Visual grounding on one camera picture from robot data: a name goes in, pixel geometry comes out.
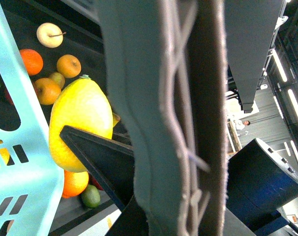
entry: black plastic bracket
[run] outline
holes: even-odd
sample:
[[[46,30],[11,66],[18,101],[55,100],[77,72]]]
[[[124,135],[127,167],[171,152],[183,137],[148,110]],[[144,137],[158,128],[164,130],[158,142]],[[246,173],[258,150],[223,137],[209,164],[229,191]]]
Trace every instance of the black plastic bracket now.
[[[123,144],[68,125],[60,137],[122,211],[106,236],[149,235],[146,214],[133,195],[134,152],[126,145],[130,139],[114,134]]]
[[[132,147],[68,125],[60,137],[123,211],[133,196]]]

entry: orange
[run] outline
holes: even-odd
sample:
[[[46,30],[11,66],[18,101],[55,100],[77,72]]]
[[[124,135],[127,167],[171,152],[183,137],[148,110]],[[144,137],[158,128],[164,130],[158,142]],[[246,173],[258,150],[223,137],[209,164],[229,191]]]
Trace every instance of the orange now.
[[[41,55],[33,49],[21,49],[20,55],[30,76],[38,74],[43,68]]]
[[[86,189],[89,182],[87,171],[74,173],[64,170],[64,176],[64,189],[62,191],[63,198],[78,196]]]
[[[37,98],[42,105],[52,105],[61,93],[60,86],[50,78],[41,78],[34,83]]]
[[[70,54],[66,54],[59,58],[56,67],[57,71],[67,79],[74,78],[79,75],[81,71],[80,61]]]

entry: light blue plastic basket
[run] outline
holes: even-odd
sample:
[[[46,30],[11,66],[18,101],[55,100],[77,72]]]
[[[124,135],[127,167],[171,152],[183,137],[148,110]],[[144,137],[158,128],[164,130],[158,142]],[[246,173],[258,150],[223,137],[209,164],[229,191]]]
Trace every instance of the light blue plastic basket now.
[[[15,131],[0,129],[0,148],[7,148],[15,163],[7,166],[0,156],[0,229],[14,220],[8,236],[47,235],[60,202],[63,170],[50,156],[48,125],[1,5],[0,74],[21,120]],[[21,145],[28,162],[20,162],[16,145]]]

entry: yellow apple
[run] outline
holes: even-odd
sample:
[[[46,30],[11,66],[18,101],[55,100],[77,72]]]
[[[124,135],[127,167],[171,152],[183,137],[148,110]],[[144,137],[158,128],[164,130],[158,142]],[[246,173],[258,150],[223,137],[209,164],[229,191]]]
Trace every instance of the yellow apple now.
[[[58,47],[63,40],[63,33],[61,29],[52,23],[43,23],[37,28],[36,37],[40,43],[48,48]]]
[[[50,74],[49,78],[54,80],[59,85],[59,87],[61,89],[62,89],[62,87],[64,87],[65,77],[62,74],[60,74],[58,72],[54,72],[54,73]]]

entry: person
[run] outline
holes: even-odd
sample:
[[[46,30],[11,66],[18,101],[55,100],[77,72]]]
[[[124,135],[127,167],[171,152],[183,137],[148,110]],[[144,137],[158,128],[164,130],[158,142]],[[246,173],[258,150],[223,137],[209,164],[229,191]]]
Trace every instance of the person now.
[[[246,120],[244,122],[242,122],[239,119],[235,119],[233,120],[233,123],[235,124],[235,128],[236,130],[242,130],[244,129],[246,126],[249,126],[251,124],[251,122],[249,120]]]

